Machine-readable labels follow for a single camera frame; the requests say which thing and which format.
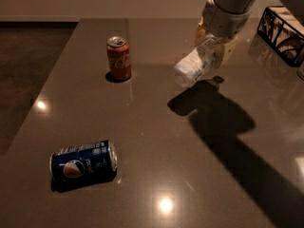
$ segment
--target pepsi can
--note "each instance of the pepsi can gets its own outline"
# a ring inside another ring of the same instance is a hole
[[[51,176],[57,182],[90,181],[114,176],[117,155],[108,140],[62,148],[49,160]]]

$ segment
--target gray table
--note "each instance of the gray table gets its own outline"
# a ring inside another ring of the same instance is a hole
[[[38,97],[47,109],[32,107],[0,161],[1,227],[304,227],[304,82],[252,19],[231,60],[185,91],[172,66],[197,22],[81,20]],[[132,57],[121,84],[105,78],[114,34]],[[117,148],[114,181],[52,191],[50,155],[102,139]]]

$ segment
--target coca-cola can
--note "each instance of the coca-cola can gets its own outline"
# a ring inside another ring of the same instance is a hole
[[[129,44],[123,37],[113,36],[107,40],[107,60],[112,78],[125,81],[131,77]]]

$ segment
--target wall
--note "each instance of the wall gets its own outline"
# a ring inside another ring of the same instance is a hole
[[[198,18],[206,0],[0,0],[0,21],[80,18]],[[278,0],[257,0],[252,16]]]

